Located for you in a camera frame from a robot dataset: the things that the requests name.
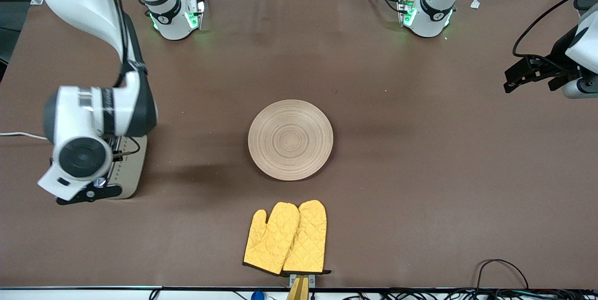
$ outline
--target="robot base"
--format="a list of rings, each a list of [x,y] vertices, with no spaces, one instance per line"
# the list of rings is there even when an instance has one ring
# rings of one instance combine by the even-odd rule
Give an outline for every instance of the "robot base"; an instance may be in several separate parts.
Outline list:
[[[64,206],[102,199],[121,200],[133,195],[141,178],[141,170],[145,160],[145,152],[147,151],[147,136],[135,137],[134,139],[140,146],[137,153],[126,155],[121,160],[113,162],[105,177],[100,177],[81,189],[72,200],[56,198],[56,203]],[[137,149],[137,145],[128,137],[113,138],[108,141],[108,144],[111,145],[114,151],[118,150],[122,153]]]
[[[440,21],[433,21],[430,15],[421,9],[420,0],[405,0],[406,4],[399,4],[399,8],[407,11],[406,14],[399,13],[399,23],[408,27],[412,32],[422,37],[438,36],[442,29],[449,25],[450,17],[453,14],[451,10],[448,15]]]
[[[201,21],[203,20],[203,13],[205,11],[205,1],[198,0],[181,0],[181,4],[185,5],[179,13],[173,17],[170,24],[164,24],[161,21],[168,21],[166,18],[158,17],[154,19],[154,29],[158,30],[162,37],[167,40],[177,41],[189,36],[193,30],[201,30]]]

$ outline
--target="wooden plate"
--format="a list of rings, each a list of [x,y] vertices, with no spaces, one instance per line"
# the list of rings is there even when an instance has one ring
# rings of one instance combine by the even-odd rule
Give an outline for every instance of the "wooden plate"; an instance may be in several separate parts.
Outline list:
[[[295,181],[325,164],[333,148],[333,128],[318,107],[302,100],[282,100],[257,115],[248,143],[252,159],[263,172]]]

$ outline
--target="black band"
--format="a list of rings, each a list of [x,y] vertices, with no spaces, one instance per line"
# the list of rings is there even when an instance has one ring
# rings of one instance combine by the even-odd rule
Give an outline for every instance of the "black band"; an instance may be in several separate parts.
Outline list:
[[[58,154],[62,170],[73,177],[89,177],[98,172],[106,160],[102,143],[92,138],[76,138],[68,142]]]
[[[178,15],[180,11],[181,0],[177,0],[175,6],[173,6],[171,10],[166,11],[166,13],[158,14],[154,13],[153,11],[150,11],[150,14],[152,15],[152,17],[154,17],[156,21],[158,21],[161,24],[171,24],[172,19],[175,18],[175,16]]]
[[[114,134],[114,93],[111,88],[102,89],[102,111],[104,117],[104,135]]]
[[[143,0],[146,6],[159,6],[167,2],[167,0]]]
[[[442,21],[444,17],[446,17],[446,15],[450,13],[450,11],[453,9],[453,6],[455,5],[453,4],[453,6],[450,6],[450,8],[444,10],[438,10],[436,8],[432,8],[429,4],[427,4],[426,0],[419,0],[419,3],[421,4],[421,10],[423,10],[424,13],[428,14],[430,16],[430,20],[434,22]]]

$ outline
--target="brown tablecloth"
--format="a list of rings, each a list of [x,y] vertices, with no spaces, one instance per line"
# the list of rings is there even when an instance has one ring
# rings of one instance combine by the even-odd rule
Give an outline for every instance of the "brown tablecloth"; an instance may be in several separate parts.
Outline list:
[[[204,31],[169,42],[136,0],[160,112],[138,194],[58,206],[36,185],[49,143],[0,140],[0,285],[286,285],[241,265],[251,216],[280,200],[327,207],[320,287],[471,286],[483,259],[532,287],[598,275],[598,100],[545,83],[504,94],[519,34],[558,0],[458,0],[440,36],[399,28],[381,0],[210,0]],[[521,51],[547,53],[570,5]],[[110,86],[117,53],[32,7],[4,81],[0,128],[41,132],[59,85]],[[246,136],[277,100],[318,106],[335,129],[318,174],[260,172]],[[521,287],[499,265],[483,286]]]

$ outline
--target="quilted fabric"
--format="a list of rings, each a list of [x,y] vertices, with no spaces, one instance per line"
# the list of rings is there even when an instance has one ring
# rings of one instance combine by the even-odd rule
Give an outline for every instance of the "quilted fabric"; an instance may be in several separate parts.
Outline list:
[[[299,226],[299,210],[291,203],[278,202],[266,221],[265,210],[254,214],[249,228],[243,264],[280,274]]]
[[[326,209],[319,200],[310,200],[299,206],[299,214],[299,227],[282,270],[321,273],[326,245]]]

